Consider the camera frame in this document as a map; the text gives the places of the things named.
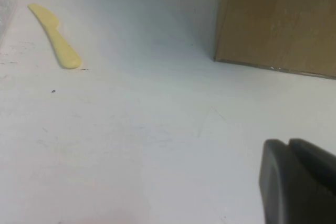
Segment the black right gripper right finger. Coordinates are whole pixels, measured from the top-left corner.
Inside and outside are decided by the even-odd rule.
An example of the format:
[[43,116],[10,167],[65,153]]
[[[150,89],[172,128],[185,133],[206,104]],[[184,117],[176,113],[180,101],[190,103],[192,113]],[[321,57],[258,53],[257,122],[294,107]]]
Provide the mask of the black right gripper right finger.
[[335,192],[335,155],[299,138],[290,139],[289,147],[312,177]]

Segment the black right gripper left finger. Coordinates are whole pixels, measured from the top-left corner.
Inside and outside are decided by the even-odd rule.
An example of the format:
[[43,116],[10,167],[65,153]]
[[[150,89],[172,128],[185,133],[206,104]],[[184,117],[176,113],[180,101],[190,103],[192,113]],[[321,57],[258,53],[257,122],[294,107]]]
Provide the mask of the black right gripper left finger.
[[335,223],[335,192],[307,171],[280,140],[263,145],[259,188],[266,223]]

